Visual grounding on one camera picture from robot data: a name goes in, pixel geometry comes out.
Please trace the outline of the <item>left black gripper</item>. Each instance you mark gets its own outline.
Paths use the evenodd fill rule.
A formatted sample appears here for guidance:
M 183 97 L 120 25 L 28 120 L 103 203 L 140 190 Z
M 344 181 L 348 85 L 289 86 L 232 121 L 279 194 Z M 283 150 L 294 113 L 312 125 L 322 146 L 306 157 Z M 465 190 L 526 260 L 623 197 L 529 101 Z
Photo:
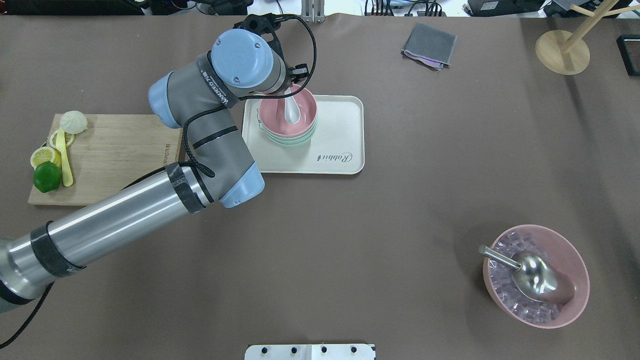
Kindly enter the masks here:
M 276 34 L 280 29 L 281 23 L 287 21 L 297 21 L 308 32 L 309 25 L 297 14 L 249 14 L 242 22 L 235 23 L 234 29 L 242 29 L 263 38 L 264 35 L 270 35 L 272 39 L 266 42 L 270 50 L 275 55 L 273 61 L 274 70 L 278 73 L 275 77 L 274 84 L 268 89 L 252 89 L 250 96 L 283 96 L 285 91 L 291 85 L 299 86 L 299 89 L 292 92 L 297 95 L 309 84 L 309 66 L 306 63 L 290 66 L 287 64 L 282 44 Z

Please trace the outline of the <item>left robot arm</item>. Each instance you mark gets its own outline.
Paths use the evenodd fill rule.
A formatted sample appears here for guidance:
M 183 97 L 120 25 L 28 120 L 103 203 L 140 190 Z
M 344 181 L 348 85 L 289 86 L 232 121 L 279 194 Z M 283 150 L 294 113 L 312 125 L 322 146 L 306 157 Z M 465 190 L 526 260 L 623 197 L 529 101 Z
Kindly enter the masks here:
M 1 311 L 43 296 L 59 278 L 215 202 L 226 208 L 260 194 L 265 181 L 230 109 L 244 100 L 278 100 L 306 86 L 314 66 L 286 64 L 279 39 L 266 41 L 297 14 L 249 14 L 211 50 L 170 71 L 148 91 L 152 111 L 182 129 L 186 162 L 171 162 L 118 193 L 17 239 L 1 240 Z

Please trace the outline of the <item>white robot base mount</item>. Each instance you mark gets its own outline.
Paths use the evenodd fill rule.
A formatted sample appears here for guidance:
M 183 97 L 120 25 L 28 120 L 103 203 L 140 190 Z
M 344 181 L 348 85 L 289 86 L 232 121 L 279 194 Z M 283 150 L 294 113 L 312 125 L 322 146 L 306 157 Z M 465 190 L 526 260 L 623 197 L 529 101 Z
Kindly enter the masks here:
M 254 344 L 247 347 L 245 360 L 375 360 L 374 344 Z

